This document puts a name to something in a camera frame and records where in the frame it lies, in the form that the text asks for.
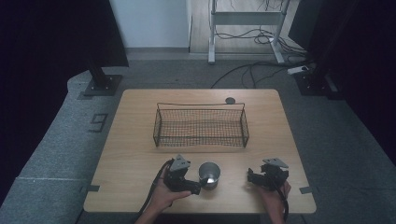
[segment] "metal wire basket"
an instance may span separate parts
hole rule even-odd
[[[157,147],[245,147],[248,143],[245,104],[158,103],[153,137]]]

